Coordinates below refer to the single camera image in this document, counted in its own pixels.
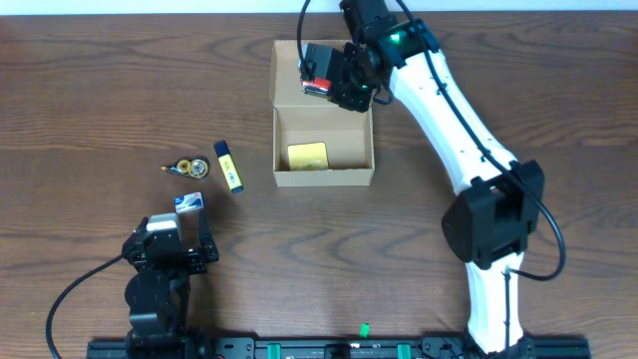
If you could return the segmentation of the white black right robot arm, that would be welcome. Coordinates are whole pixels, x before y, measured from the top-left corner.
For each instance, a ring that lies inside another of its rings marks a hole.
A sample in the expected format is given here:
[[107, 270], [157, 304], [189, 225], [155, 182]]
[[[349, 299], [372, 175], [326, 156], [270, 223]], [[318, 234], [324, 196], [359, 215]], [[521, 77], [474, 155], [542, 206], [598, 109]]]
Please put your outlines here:
[[544, 174], [497, 141], [455, 83], [440, 44], [420, 19], [390, 15], [349, 26], [343, 49], [298, 43], [305, 93], [361, 112], [386, 88], [440, 157], [456, 196], [442, 218], [448, 246], [465, 265], [471, 313], [465, 357], [507, 358], [525, 348], [517, 281], [527, 240], [544, 212]]

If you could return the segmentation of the yellow sticky note pad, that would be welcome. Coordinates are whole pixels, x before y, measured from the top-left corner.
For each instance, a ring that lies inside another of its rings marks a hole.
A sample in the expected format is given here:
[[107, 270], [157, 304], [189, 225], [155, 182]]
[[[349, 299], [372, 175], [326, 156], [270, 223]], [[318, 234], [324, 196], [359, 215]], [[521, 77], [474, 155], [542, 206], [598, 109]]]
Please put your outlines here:
[[327, 148], [323, 142], [290, 145], [287, 150], [292, 171], [325, 171], [329, 168]]

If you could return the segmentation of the red black stapler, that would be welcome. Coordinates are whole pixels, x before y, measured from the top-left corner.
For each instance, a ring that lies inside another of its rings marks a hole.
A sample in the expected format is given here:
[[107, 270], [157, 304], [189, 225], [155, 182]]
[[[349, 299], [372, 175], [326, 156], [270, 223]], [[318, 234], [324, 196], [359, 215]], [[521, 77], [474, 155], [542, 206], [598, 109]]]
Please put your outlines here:
[[306, 95], [328, 97], [332, 83], [327, 79], [315, 77], [312, 80], [302, 80], [301, 85]]

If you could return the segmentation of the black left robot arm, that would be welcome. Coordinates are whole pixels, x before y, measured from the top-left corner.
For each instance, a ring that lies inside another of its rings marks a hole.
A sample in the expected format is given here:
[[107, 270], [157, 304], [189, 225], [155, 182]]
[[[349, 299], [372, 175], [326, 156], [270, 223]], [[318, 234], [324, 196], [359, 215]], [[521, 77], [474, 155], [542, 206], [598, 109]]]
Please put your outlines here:
[[125, 299], [133, 333], [141, 339], [176, 340], [187, 333], [190, 278], [207, 273], [219, 252], [204, 211], [198, 213], [198, 246], [184, 248], [176, 213], [143, 218], [122, 247], [137, 274]]

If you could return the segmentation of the correction tape dispenser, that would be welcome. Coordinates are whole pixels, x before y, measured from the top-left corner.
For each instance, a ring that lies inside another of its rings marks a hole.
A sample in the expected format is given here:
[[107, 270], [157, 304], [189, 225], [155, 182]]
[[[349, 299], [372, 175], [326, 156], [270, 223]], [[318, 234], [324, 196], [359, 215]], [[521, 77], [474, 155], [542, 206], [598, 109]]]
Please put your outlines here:
[[167, 174], [201, 180], [209, 173], [209, 161], [206, 157], [183, 157], [172, 164], [161, 166], [160, 169]]

